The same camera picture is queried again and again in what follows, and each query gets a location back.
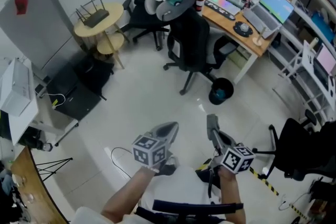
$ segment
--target mouse pad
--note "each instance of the mouse pad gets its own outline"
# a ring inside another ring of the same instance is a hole
[[[223,15],[225,18],[227,18],[229,20],[236,20],[236,18],[232,14],[230,14],[226,10],[223,10],[222,8],[218,7],[217,5],[209,2],[208,0],[204,0],[204,5],[209,7],[210,9],[214,10],[215,12]]]
[[[240,26],[243,24],[243,22],[236,22],[235,26],[233,27],[233,30],[241,35],[242,37],[249,37],[250,35],[253,34],[253,30],[251,27],[248,27],[248,31],[247,32],[244,32],[241,30]]]

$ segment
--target hand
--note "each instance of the hand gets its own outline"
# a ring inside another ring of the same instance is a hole
[[[227,180],[227,181],[234,181],[236,180],[236,175],[226,169],[224,166],[220,166],[218,169],[218,175],[221,179]]]

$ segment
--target blue laptop screen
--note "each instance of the blue laptop screen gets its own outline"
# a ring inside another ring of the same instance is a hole
[[[260,0],[282,24],[287,20],[294,7],[287,0]]]

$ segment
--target black trash can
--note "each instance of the black trash can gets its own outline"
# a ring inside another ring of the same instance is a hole
[[[211,86],[209,101],[215,105],[222,104],[233,95],[233,92],[233,85],[228,79],[216,79]]]

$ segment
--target gray refrigerator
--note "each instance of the gray refrigerator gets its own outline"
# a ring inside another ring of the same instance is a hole
[[[26,13],[21,15],[17,15],[15,0],[8,0],[0,11],[0,27],[51,78],[67,63],[74,66],[85,56],[58,0],[28,0]]]

